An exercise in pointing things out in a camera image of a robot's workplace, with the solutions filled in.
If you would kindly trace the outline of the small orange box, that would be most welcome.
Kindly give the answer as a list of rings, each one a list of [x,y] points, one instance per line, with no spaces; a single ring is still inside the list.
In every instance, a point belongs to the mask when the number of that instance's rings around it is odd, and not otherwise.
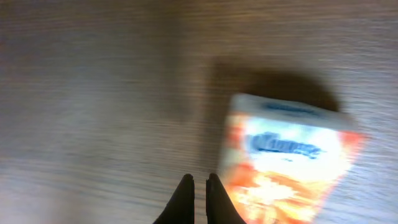
[[[246,223],[311,223],[363,141],[344,113],[239,93],[218,175]]]

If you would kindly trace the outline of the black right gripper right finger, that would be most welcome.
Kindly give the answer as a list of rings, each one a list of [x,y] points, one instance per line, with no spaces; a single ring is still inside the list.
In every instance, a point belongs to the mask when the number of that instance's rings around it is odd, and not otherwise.
[[[208,224],[246,224],[214,173],[206,180],[206,216]]]

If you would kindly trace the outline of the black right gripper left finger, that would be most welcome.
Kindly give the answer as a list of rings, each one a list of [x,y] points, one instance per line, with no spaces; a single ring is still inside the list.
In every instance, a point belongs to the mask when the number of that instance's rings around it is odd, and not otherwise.
[[[185,174],[154,224],[194,224],[194,222],[195,183],[191,174]]]

